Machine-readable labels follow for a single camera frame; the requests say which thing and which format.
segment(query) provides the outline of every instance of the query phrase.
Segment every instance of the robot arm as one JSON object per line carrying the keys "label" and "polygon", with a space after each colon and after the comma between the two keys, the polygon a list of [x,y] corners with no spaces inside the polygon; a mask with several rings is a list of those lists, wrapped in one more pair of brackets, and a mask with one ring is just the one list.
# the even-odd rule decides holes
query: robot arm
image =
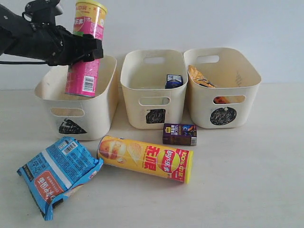
{"label": "robot arm", "polygon": [[49,66],[103,58],[101,40],[89,34],[76,36],[64,27],[56,26],[55,16],[62,14],[59,3],[60,0],[32,1],[26,5],[22,16],[0,4],[0,55],[40,59],[45,62],[38,63]]}

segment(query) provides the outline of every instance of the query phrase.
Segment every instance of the white wall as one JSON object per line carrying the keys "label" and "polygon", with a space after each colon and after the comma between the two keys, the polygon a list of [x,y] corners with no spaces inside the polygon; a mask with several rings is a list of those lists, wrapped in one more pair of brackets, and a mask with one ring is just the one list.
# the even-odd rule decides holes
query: white wall
{"label": "white wall", "polygon": [[[30,0],[1,0],[21,14]],[[57,24],[70,31],[76,0],[61,0]],[[108,8],[104,52],[119,60],[135,49],[232,47],[264,83],[304,82],[303,0],[99,0]],[[0,60],[24,60],[2,55]],[[48,66],[0,65],[0,89],[32,89]]]}

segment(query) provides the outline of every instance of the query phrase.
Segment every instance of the basket handle hole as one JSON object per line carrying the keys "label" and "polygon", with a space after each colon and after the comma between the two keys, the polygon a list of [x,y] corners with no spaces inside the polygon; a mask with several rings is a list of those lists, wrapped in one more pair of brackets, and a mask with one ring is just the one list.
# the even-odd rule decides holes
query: basket handle hole
{"label": "basket handle hole", "polygon": [[165,63],[164,57],[146,57],[143,61],[147,64],[163,64]]}
{"label": "basket handle hole", "polygon": [[168,97],[142,97],[139,99],[139,104],[142,106],[151,105],[168,105],[170,98]]}
{"label": "basket handle hole", "polygon": [[213,103],[216,105],[222,104],[239,104],[246,100],[244,95],[239,96],[217,96],[213,99]]}
{"label": "basket handle hole", "polygon": [[82,117],[85,112],[80,108],[51,108],[51,113],[58,117]]}
{"label": "basket handle hole", "polygon": [[219,62],[219,56],[198,56],[197,63],[217,63]]}

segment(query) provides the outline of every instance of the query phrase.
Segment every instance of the blue chip bag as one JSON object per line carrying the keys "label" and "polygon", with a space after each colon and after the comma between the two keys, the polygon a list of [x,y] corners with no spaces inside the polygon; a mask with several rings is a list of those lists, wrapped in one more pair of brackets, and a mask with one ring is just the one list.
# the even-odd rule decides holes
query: blue chip bag
{"label": "blue chip bag", "polygon": [[63,137],[17,170],[28,185],[44,220],[100,171],[104,161],[72,137]]}

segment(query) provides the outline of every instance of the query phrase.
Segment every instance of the black label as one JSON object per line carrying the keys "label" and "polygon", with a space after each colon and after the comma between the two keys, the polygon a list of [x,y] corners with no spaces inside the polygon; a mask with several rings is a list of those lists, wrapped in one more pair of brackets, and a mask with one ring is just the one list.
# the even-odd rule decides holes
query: black label
{"label": "black label", "polygon": [[69,119],[65,119],[59,127],[60,134],[85,134],[87,133],[78,124],[74,123]]}
{"label": "black label", "polygon": [[165,109],[152,109],[146,115],[147,124],[164,124],[165,123],[166,110]]}
{"label": "black label", "polygon": [[233,108],[219,108],[211,114],[210,121],[214,125],[226,125],[234,121],[236,116],[237,112]]}
{"label": "black label", "polygon": [[23,168],[25,174],[27,175],[29,181],[32,182],[32,180],[34,179],[34,176],[31,173],[31,171],[29,170],[28,165],[24,165],[24,166],[22,166],[22,168]]}

